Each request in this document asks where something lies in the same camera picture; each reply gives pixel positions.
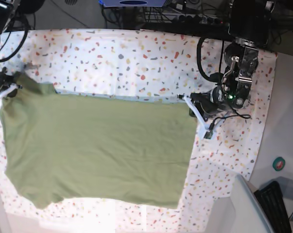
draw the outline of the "green t-shirt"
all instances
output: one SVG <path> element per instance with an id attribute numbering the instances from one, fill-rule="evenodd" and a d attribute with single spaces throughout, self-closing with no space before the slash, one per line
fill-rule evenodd
<path id="1" fill-rule="evenodd" d="M 196 122 L 186 104 L 57 94 L 21 76 L 3 100 L 6 175 L 45 208 L 64 198 L 111 198 L 176 208 Z"/>

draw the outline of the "white tablecloth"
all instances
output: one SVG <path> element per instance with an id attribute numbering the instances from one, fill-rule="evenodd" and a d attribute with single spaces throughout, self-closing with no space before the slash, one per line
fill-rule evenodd
<path id="1" fill-rule="evenodd" d="M 22 36 L 23 32 L 12 33 L 0 58 L 18 46 Z M 1 45 L 6 37 L 1 36 Z M 0 69 L 6 66 L 10 73 L 26 72 L 38 82 L 52 82 L 61 93 L 175 102 L 176 94 L 206 92 L 214 86 L 198 72 L 198 39 L 147 31 L 31 31 L 23 49 L 0 64 Z M 215 40 L 203 44 L 206 73 L 218 71 L 221 45 Z M 275 65 L 275 54 L 259 52 L 251 98 L 240 110 L 251 114 L 251 120 L 230 118 L 215 140 L 195 139 L 176 210 L 100 198 L 69 199 L 38 210 L 17 194 L 4 174 L 7 160 L 0 122 L 0 191 L 6 212 L 45 223 L 64 223 L 63 227 L 73 232 L 204 231 L 213 202 L 230 195 L 236 174 L 250 178 L 267 117 Z"/>

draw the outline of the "desk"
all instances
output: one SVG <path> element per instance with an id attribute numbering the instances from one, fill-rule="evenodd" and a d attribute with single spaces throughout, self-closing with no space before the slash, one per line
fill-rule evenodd
<path id="1" fill-rule="evenodd" d="M 9 46 L 2 50 L 0 57 L 11 53 L 22 35 L 22 32 L 12 33 Z M 1 44 L 6 37 L 2 35 Z M 11 73 L 21 71 L 37 82 L 51 82 L 60 93 L 177 102 L 176 94 L 207 92 L 214 86 L 198 72 L 198 39 L 149 31 L 32 31 L 23 49 L 13 59 L 0 64 L 0 69 L 7 66 Z M 203 44 L 203 67 L 208 74 L 218 71 L 221 45 L 215 40 Z M 38 210 L 17 194 L 4 175 L 7 160 L 0 123 L 0 190 L 5 210 L 66 226 L 74 221 L 80 224 L 88 221 L 92 229 L 105 231 L 203 231 L 214 200 L 230 195 L 236 174 L 250 178 L 267 117 L 275 65 L 275 54 L 260 51 L 251 99 L 240 110 L 241 114 L 251 114 L 252 120 L 230 118 L 219 129 L 215 140 L 195 139 L 178 209 L 81 198 Z"/>

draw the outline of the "screw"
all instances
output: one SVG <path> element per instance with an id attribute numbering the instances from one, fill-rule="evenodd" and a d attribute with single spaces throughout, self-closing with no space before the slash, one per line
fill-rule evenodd
<path id="1" fill-rule="evenodd" d="M 236 104 L 237 105 L 243 105 L 243 99 L 242 98 L 238 98 L 237 100 L 236 100 Z"/>

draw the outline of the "green round sticker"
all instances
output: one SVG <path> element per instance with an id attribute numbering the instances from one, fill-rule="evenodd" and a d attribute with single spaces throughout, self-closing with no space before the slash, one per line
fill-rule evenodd
<path id="1" fill-rule="evenodd" d="M 273 168 L 275 171 L 281 171 L 286 164 L 286 161 L 282 157 L 278 157 L 273 162 Z"/>

